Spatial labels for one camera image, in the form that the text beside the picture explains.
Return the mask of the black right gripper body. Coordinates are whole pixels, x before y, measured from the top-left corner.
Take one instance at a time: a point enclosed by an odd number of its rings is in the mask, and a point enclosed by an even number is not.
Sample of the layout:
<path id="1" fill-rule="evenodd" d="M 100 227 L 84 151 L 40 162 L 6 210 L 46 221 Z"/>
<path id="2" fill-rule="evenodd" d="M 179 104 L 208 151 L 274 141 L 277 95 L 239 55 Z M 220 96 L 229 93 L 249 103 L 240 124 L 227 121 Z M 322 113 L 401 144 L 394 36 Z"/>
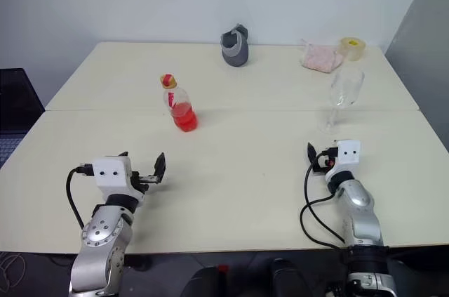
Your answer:
<path id="1" fill-rule="evenodd" d="M 334 167 L 336 162 L 336 157 L 338 154 L 337 147 L 329 147 L 328 149 L 317 153 L 314 148 L 312 148 L 312 171 L 314 173 L 327 173 Z M 319 164 L 319 159 L 324 157 L 324 166 Z"/>

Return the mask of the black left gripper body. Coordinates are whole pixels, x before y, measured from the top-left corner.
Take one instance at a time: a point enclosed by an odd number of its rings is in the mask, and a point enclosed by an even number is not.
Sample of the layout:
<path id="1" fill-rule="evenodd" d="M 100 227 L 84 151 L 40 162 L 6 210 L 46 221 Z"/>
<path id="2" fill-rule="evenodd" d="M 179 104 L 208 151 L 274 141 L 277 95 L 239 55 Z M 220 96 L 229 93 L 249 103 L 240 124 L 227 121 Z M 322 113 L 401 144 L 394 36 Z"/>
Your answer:
<path id="1" fill-rule="evenodd" d="M 133 171 L 130 177 L 130 183 L 134 189 L 146 194 L 150 185 L 161 183 L 163 180 L 162 173 L 155 173 L 154 175 L 141 176 L 138 171 Z"/>

